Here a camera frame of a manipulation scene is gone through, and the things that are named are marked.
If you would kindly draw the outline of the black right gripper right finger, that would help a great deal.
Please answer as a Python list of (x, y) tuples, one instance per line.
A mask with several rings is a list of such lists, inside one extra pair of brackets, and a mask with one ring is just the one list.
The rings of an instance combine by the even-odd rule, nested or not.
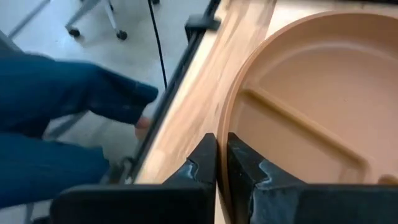
[(228, 179), (236, 223), (397, 224), (397, 187), (306, 184), (228, 134)]

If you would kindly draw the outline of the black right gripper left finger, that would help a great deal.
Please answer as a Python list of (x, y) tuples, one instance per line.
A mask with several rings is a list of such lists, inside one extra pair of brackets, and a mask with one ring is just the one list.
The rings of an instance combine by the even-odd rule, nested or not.
[(206, 224), (215, 220), (217, 142), (204, 135), (162, 184), (81, 185), (50, 206), (51, 223)]

